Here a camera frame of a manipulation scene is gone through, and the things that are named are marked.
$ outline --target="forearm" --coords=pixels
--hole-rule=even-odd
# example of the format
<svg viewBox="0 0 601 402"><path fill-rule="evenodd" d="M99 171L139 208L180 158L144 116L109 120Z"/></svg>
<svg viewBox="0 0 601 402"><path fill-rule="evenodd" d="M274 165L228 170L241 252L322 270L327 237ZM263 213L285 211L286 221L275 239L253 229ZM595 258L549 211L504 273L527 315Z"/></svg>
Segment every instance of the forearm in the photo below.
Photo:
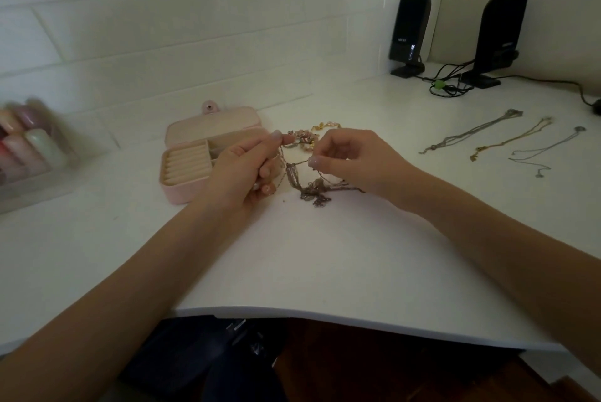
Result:
<svg viewBox="0 0 601 402"><path fill-rule="evenodd" d="M537 322L601 374L601 260L440 179L424 174L421 182L410 210L446 235Z"/></svg>
<svg viewBox="0 0 601 402"><path fill-rule="evenodd" d="M182 210L111 276L0 363L0 399L97 398L216 257L217 220L219 214L202 203Z"/></svg>

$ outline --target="nail polish bottle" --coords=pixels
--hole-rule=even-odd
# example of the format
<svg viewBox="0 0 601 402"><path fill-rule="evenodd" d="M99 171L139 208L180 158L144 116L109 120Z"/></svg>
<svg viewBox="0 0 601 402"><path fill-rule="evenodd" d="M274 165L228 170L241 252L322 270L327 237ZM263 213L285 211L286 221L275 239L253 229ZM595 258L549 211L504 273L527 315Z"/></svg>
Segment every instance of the nail polish bottle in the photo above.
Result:
<svg viewBox="0 0 601 402"><path fill-rule="evenodd" d="M12 152L17 160L27 167L30 176L37 176L50 170L46 162L42 160L40 154L20 134L7 136L3 139L3 144Z"/></svg>
<svg viewBox="0 0 601 402"><path fill-rule="evenodd" d="M11 111L19 118L21 123L25 125L28 130L34 128L41 128L48 134L52 130L52 124L50 121L37 109L26 104L14 106Z"/></svg>
<svg viewBox="0 0 601 402"><path fill-rule="evenodd" d="M11 152L0 142L0 169L6 182L14 182L27 177L27 169L20 164Z"/></svg>
<svg viewBox="0 0 601 402"><path fill-rule="evenodd" d="M0 126L8 134L25 132L25 128L19 122L19 119L8 109L0 109Z"/></svg>
<svg viewBox="0 0 601 402"><path fill-rule="evenodd" d="M69 162L67 156L50 136L48 136L48 133L41 128L27 131L25 133L25 139L34 147L52 169L62 168Z"/></svg>

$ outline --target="hand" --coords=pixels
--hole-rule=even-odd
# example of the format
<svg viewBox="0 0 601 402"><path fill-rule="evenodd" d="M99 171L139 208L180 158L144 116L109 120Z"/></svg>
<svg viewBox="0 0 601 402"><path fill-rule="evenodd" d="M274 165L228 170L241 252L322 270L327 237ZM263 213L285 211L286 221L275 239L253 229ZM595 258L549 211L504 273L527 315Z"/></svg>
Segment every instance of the hand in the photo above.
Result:
<svg viewBox="0 0 601 402"><path fill-rule="evenodd" d="M228 147L219 155L200 196L208 196L215 206L227 211L251 208L275 193L272 180L281 170L278 150L293 140L294 136L276 130Z"/></svg>
<svg viewBox="0 0 601 402"><path fill-rule="evenodd" d="M409 207L409 196L425 173L370 130L339 128L320 139L309 166L344 179L361 190Z"/></svg>

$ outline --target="wooden floor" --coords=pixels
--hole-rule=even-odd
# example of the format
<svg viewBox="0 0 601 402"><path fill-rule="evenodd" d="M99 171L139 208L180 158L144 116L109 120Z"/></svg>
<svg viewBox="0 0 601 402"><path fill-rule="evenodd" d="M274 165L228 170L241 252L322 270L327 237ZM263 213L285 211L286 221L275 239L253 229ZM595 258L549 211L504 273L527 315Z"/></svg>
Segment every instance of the wooden floor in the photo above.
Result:
<svg viewBox="0 0 601 402"><path fill-rule="evenodd" d="M290 320L275 370L290 402L594 400L554 391L518 353Z"/></svg>

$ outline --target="white desk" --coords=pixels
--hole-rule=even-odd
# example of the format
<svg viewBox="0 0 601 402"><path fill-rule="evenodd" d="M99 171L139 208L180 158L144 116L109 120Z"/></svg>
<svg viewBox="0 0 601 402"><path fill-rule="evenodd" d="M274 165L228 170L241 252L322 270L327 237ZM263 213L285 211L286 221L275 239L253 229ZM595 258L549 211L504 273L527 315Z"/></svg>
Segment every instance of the white desk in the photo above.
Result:
<svg viewBox="0 0 601 402"><path fill-rule="evenodd" d="M371 128L420 168L601 256L601 117L573 92L519 80L447 100L427 89L417 79L386 75L260 115L265 127L282 131L329 120ZM524 117L418 155L509 108ZM470 162L475 147L520 134L546 115L556 123ZM553 168L544 179L534 177L534 167L507 160L512 150L545 147L577 125L588 131L538 157ZM107 277L179 210L157 183L162 151L158 140L96 158L80 171L74 193L0 215L0 353ZM303 182L314 179L300 174ZM334 201L317 209L282 185L176 315L296 316L467 343L561 349L419 217L358 192L333 193Z"/></svg>

